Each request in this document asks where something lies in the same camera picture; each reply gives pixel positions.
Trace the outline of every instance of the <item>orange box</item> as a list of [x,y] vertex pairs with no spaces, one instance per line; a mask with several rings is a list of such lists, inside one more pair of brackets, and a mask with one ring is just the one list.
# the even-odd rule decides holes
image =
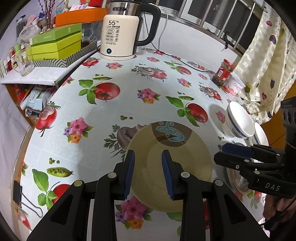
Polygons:
[[102,21],[106,14],[106,8],[88,8],[64,12],[56,16],[55,26]]

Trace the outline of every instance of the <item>jar with red lid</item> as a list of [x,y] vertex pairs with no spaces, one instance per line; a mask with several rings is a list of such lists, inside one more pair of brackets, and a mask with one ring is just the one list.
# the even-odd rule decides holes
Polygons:
[[217,73],[212,77],[213,83],[217,86],[222,86],[229,77],[230,73],[233,72],[234,68],[235,67],[232,63],[230,63],[227,59],[224,59]]

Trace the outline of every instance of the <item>metal screw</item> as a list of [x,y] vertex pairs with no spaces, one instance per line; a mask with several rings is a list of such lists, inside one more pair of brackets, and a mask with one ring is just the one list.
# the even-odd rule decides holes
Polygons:
[[110,172],[110,173],[108,173],[108,177],[109,178],[115,178],[116,177],[116,173],[115,172]]
[[81,180],[77,180],[74,182],[74,186],[76,187],[80,187],[82,185],[82,181]]
[[215,184],[216,184],[217,186],[222,186],[222,185],[223,185],[223,181],[220,180],[220,179],[217,179],[217,180],[215,181]]
[[188,172],[182,172],[181,176],[185,177],[185,178],[188,178],[190,176],[190,174]]

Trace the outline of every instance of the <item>white shelf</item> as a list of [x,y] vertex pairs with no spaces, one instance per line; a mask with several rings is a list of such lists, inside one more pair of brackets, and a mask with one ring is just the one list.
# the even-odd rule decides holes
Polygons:
[[67,73],[79,65],[83,59],[90,57],[95,52],[96,50],[84,55],[67,68],[35,67],[35,69],[25,77],[21,77],[20,73],[11,70],[4,78],[0,79],[0,84],[55,85],[60,82]]

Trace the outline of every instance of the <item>heart pattern curtain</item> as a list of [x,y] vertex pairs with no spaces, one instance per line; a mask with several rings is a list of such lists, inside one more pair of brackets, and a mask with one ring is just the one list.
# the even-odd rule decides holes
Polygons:
[[240,97],[262,124],[280,108],[296,77],[296,42],[275,10],[265,3],[254,39],[236,66],[246,87]]

